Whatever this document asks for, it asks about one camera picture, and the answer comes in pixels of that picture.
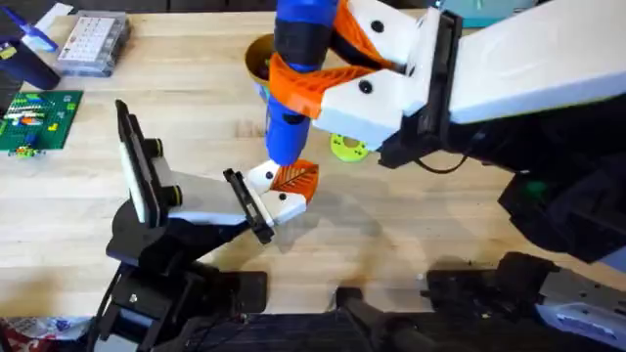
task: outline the blue object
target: blue object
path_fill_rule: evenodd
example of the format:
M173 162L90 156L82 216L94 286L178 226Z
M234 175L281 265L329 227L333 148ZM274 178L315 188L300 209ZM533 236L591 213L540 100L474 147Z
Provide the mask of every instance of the blue object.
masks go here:
M311 119L304 117L299 123L289 124L285 116L296 116L297 112L283 106L272 96L267 104L270 117L267 121L265 147L274 162L282 166L291 165L304 149Z
M52 41L52 39L50 39L46 35L46 33L42 32L34 25L30 25L25 19L23 19L15 11L11 10L8 6L3 6L2 10L7 14L7 16L9 16L9 18L11 18L13 22L15 22L20 27L24 34L33 38L39 44L41 44L45 51L52 53L55 52L57 48L59 48L59 45Z
M536 0L430 0L429 5L463 17L463 27L481 28L534 7Z
M18 80L51 90L61 78L19 39L0 39L0 69Z
M315 37L315 30L326 28L332 30L333 22L336 16L337 0L278 0L276 8L276 21L288 22L295 24L292 30L299 30L300 33L306 33L301 38L310 40L324 40ZM279 38L279 27L274 30L274 38ZM276 45L278 54L285 62L298 72L310 72L321 68L319 65L306 65L302 63L290 62L289 55L281 52L282 47ZM323 57L307 58L311 62L322 62L326 56L324 52L313 53L309 51L310 43L306 40L293 40L289 43L289 51L304 53L306 55L316 55ZM270 96L268 101L268 121L267 131L265 133L265 147L274 162L282 166L293 164L300 156L300 153L306 145L306 138L309 131L311 120L308 117L298 115L297 112L288 109L278 102L274 97Z
M35 143L37 143L37 135L34 133L28 133L24 138L23 138L23 142L27 145L27 146L34 146Z

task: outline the blue cylindrical part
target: blue cylindrical part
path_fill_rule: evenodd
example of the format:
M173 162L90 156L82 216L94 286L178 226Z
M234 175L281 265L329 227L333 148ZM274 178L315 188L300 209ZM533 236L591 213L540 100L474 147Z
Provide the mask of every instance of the blue cylindrical part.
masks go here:
M289 124L285 116L295 116L292 111L279 103L274 97L268 101L270 118L265 134L265 147L272 160L279 165L293 164L306 144L311 119L305 117L299 123Z
M337 0L278 0L276 19L333 27Z
M278 0L276 20L333 28L336 6L337 0ZM306 51L309 45L310 43L306 41L290 43L292 49L303 51ZM285 59L286 56L281 53L280 48L278 54ZM326 55L326 51L314 55ZM313 61L321 62L324 58L313 59L319 59ZM307 65L291 63L289 60L286 60L286 63L298 72L310 72L321 68L321 64ZM304 149L311 120L308 117L295 118L298 113L288 109L274 97L270 97L268 101L268 111L269 118L265 135L265 146L268 154L279 165L291 165L299 158Z

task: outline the wooden workbench surface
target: wooden workbench surface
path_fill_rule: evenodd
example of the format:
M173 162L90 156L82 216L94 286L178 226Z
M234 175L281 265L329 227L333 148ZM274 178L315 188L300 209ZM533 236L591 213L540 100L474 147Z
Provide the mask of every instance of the wooden workbench surface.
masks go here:
M85 91L66 148L30 160L0 156L0 316L95 313L117 265L105 255L111 220L128 195L114 99L138 115L146 136L162 139L174 170L220 179L226 168L266 159L265 108L243 57L273 19L134 15L113 77L63 79L58 89ZM70 18L60 18L52 36L64 43L70 30ZM382 309L426 310L419 289L428 268L490 267L509 250L626 287L603 265L543 251L520 235L496 202L507 172L474 161L446 176L417 165L388 170L376 155L343 163L320 131L311 131L303 156L321 168L307 212L266 246L246 233L203 259L223 270L267 271L268 312L321 312L340 283L365 286ZM458 159L427 161L444 167Z

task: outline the black mount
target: black mount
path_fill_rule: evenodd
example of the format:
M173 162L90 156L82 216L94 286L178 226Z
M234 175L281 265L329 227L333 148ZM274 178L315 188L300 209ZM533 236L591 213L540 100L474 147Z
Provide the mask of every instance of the black mount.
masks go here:
M432 309L451 317L542 320L535 304L542 303L541 286L553 262L519 252L509 252L495 270L429 270L428 290Z
M145 139L126 104L115 104L119 138L128 152L143 204L131 198L113 218L107 255L121 264L99 315L109 295L111 303L102 317L96 317L98 335L107 340L115 334L135 343L138 351L181 351L207 321L215 324L218 318L261 313L267 301L266 273L222 273L197 259L250 228L262 242L269 242L273 232L251 201L241 173L230 169L224 174L247 221L219 226L169 218L169 207L183 200L177 186L162 186L152 163L162 156L162 142ZM144 222L139 221L137 205L144 206Z
M366 351L385 352L471 352L454 343L438 343L419 332L406 316L385 313L363 300L361 289L340 287L335 293L336 308L346 314L367 343Z

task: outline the plastic storage box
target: plastic storage box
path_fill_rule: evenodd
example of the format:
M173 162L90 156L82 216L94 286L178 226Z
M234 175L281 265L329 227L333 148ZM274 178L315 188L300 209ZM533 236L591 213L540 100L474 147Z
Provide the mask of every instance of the plastic storage box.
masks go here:
M129 36L125 13L79 11L55 68L63 75L109 77Z

